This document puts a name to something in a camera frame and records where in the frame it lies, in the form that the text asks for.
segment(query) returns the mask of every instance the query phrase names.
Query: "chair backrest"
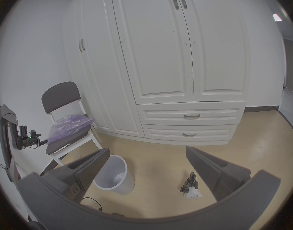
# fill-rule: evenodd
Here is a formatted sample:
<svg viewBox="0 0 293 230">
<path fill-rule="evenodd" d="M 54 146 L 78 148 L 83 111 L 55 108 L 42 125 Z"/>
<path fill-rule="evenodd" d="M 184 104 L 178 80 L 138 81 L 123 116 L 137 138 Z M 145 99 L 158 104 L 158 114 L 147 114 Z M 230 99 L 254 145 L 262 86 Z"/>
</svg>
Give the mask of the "chair backrest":
<svg viewBox="0 0 293 230">
<path fill-rule="evenodd" d="M 80 100 L 80 94 L 74 82 L 62 82 L 45 91 L 41 100 L 45 112 L 49 114 L 64 105 Z"/>
</svg>

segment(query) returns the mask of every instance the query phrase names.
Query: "purple plastic bag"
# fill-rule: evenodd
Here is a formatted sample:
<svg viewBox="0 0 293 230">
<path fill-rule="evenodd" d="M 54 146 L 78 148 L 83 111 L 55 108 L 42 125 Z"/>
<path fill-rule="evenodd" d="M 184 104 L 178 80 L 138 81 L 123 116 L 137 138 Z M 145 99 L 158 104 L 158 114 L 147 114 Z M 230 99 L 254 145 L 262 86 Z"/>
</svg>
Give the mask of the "purple plastic bag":
<svg viewBox="0 0 293 230">
<path fill-rule="evenodd" d="M 93 123 L 94 120 L 94 118 L 88 118 L 79 114 L 68 115 L 57 120 L 49 132 L 47 144 L 75 134 L 82 128 Z"/>
</svg>

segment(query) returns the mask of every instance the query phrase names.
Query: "rectangular light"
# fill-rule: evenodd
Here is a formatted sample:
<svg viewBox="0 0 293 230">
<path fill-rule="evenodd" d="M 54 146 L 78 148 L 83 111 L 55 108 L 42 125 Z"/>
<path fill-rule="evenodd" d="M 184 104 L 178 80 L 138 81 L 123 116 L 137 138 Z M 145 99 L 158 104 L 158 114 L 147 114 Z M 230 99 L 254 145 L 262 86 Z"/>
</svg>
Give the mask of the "rectangular light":
<svg viewBox="0 0 293 230">
<path fill-rule="evenodd" d="M 281 21 L 282 20 L 277 14 L 273 14 L 273 17 L 274 17 L 275 21 Z"/>
</svg>

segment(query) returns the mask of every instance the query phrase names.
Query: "white trash bin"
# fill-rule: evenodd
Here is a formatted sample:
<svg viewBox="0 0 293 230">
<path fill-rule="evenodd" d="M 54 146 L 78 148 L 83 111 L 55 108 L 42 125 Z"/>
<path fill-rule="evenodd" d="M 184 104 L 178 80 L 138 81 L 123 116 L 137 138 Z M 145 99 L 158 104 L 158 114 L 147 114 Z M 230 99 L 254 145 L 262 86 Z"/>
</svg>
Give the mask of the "white trash bin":
<svg viewBox="0 0 293 230">
<path fill-rule="evenodd" d="M 99 189 L 118 194 L 128 194 L 135 186 L 135 179 L 125 160 L 118 155 L 110 155 L 93 182 Z"/>
</svg>

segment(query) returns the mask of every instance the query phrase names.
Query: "wardrobe door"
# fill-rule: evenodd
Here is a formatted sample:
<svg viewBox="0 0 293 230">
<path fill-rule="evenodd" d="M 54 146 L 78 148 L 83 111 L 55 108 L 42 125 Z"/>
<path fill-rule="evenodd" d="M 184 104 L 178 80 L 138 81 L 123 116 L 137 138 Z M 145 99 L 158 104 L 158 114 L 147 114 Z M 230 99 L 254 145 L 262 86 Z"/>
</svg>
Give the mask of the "wardrobe door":
<svg viewBox="0 0 293 230">
<path fill-rule="evenodd" d="M 181 5 L 192 48 L 193 101 L 245 101 L 250 50 L 237 4 L 232 0 L 182 0 Z"/>
<path fill-rule="evenodd" d="M 82 0 L 88 74 L 108 114 L 110 132 L 144 137 L 120 45 L 112 0 Z"/>
<path fill-rule="evenodd" d="M 193 101 L 190 41 L 179 0 L 113 0 L 137 104 Z"/>
<path fill-rule="evenodd" d="M 78 22 L 80 20 L 80 2 L 81 0 L 74 0 L 63 16 L 62 33 L 66 61 L 88 116 L 95 118 L 94 125 L 96 128 L 110 131 L 106 122 L 107 118 L 104 118 L 103 112 L 100 109 L 101 106 L 93 90 L 89 73 L 86 70 L 83 49 L 79 44 L 79 41 L 82 39 L 80 23 Z"/>
</svg>

